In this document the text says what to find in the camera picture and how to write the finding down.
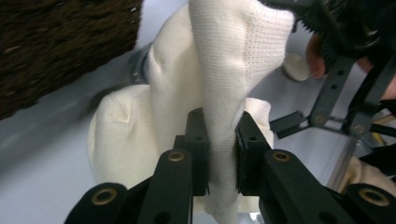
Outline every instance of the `white cloth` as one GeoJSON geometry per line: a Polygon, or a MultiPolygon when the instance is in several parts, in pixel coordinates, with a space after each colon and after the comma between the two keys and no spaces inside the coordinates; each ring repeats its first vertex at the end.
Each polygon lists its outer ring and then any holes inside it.
{"type": "MultiPolygon", "coordinates": [[[[103,100],[92,120],[89,154],[99,181],[130,188],[152,175],[159,155],[184,134],[188,113],[203,106],[212,146],[205,208],[219,223],[232,224],[238,210],[234,128],[246,108],[272,144],[269,104],[245,99],[281,65],[293,17],[256,0],[191,1],[190,12],[193,30],[189,8],[183,7],[154,41],[150,85],[103,100]]],[[[195,208],[201,207],[198,201],[195,208]]],[[[242,212],[257,210],[255,198],[239,206],[242,212]]]]}

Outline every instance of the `wicker basket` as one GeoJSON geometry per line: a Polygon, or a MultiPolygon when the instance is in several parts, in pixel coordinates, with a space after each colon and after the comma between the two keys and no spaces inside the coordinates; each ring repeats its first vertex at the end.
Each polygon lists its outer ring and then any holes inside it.
{"type": "Polygon", "coordinates": [[[142,0],[0,0],[0,119],[131,50],[142,0]]]}

